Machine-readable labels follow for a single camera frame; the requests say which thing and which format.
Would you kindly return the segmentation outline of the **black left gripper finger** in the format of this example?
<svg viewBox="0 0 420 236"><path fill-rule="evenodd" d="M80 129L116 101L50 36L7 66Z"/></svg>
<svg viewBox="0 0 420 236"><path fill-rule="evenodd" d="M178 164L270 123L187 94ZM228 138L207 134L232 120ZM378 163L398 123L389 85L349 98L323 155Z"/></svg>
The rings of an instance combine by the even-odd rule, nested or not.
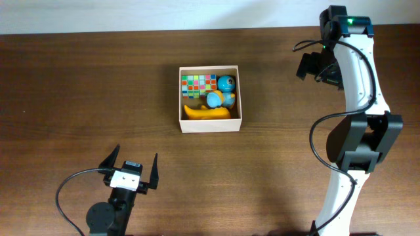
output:
<svg viewBox="0 0 420 236"><path fill-rule="evenodd" d="M100 164L99 164L99 173L101 174L107 174L109 171L114 169L114 165L119 153L120 145L118 144L114 150L105 158Z"/></svg>
<svg viewBox="0 0 420 236"><path fill-rule="evenodd" d="M150 173L150 179L148 187L150 189L157 189L159 183L159 172L158 172L158 153L155 154L154 162L152 165L151 173Z"/></svg>

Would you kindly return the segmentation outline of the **orange rubber duck toy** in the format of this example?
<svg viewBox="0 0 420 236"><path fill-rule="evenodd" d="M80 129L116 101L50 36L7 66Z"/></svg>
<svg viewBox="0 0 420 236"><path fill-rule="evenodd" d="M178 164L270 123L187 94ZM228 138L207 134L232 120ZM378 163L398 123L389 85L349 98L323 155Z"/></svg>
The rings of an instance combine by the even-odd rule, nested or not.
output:
<svg viewBox="0 0 420 236"><path fill-rule="evenodd" d="M207 109L202 106L200 109L192 109L184 105L184 110L189 120L212 120L212 119L230 119L231 114L227 108Z"/></svg>

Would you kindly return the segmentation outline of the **blue ball with eyes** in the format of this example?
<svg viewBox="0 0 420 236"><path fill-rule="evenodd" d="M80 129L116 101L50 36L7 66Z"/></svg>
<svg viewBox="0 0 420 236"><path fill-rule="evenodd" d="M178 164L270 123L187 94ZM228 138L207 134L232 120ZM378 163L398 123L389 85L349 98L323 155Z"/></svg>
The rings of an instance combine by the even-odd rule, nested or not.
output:
<svg viewBox="0 0 420 236"><path fill-rule="evenodd" d="M221 92L234 92L236 81L232 76L223 75L217 80L217 89Z"/></svg>

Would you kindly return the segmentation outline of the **pink cardboard box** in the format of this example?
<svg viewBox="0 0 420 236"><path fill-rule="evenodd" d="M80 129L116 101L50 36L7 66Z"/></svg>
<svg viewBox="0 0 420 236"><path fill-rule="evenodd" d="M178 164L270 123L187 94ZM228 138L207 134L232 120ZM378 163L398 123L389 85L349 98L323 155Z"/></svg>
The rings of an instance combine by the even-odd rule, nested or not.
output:
<svg viewBox="0 0 420 236"><path fill-rule="evenodd" d="M215 74L217 80L223 75L232 76L236 81L236 89L233 92L236 95L236 103L232 109L228 109L230 119L212 119L212 120L189 120L187 117L184 105L192 109L200 109L207 105L206 96L200 98L183 98L181 95L181 76L182 75L207 75ZM181 67L179 68L179 123L183 133L194 132L234 132L239 131L242 123L242 102L240 94L240 75L238 66L199 66L199 67Z"/></svg>

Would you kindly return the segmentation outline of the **small orange egg toy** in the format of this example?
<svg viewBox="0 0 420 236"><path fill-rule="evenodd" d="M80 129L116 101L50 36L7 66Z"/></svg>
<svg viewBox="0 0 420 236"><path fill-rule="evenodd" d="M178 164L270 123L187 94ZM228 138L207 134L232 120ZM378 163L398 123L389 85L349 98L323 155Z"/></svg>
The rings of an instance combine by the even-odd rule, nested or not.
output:
<svg viewBox="0 0 420 236"><path fill-rule="evenodd" d="M232 92L221 92L214 90L207 97L207 105L210 108L228 108L232 109L236 103L236 95Z"/></svg>

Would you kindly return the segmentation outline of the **colourful puzzle cube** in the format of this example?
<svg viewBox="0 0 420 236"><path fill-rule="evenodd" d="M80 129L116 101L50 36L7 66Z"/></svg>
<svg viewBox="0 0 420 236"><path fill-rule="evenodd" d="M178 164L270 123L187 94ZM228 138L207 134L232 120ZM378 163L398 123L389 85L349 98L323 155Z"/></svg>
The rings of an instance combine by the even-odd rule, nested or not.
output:
<svg viewBox="0 0 420 236"><path fill-rule="evenodd" d="M217 89L217 76L215 74L199 75L199 95L206 96Z"/></svg>
<svg viewBox="0 0 420 236"><path fill-rule="evenodd" d="M180 85L183 98L200 98L204 94L199 75L182 75Z"/></svg>

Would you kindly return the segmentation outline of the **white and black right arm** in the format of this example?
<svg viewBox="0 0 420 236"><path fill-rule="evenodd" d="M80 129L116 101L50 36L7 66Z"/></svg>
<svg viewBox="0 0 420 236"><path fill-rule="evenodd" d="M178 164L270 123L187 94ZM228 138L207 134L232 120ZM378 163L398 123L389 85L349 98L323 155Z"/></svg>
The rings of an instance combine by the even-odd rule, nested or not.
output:
<svg viewBox="0 0 420 236"><path fill-rule="evenodd" d="M350 221L360 191L375 167L382 163L403 128L401 115L393 115L377 78L373 57L374 32L367 16L350 16L344 6L331 5L320 14L321 52L305 53L296 75L338 87L345 92L346 110L326 115L342 117L326 141L327 159L315 157L331 170L324 205L312 222L309 235L349 235Z"/></svg>

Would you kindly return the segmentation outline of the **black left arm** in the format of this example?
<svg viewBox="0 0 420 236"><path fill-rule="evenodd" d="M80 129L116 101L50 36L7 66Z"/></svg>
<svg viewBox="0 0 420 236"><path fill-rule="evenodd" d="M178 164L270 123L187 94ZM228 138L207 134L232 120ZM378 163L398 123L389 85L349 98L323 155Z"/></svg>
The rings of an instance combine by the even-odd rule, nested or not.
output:
<svg viewBox="0 0 420 236"><path fill-rule="evenodd" d="M116 146L98 166L98 172L104 175L104 184L110 187L112 192L106 202L96 203L88 210L86 223L90 235L124 235L136 196L145 195L150 189L158 188L158 154L154 156L149 180L143 182L140 163L125 161L120 168L114 166L119 149L120 146Z"/></svg>

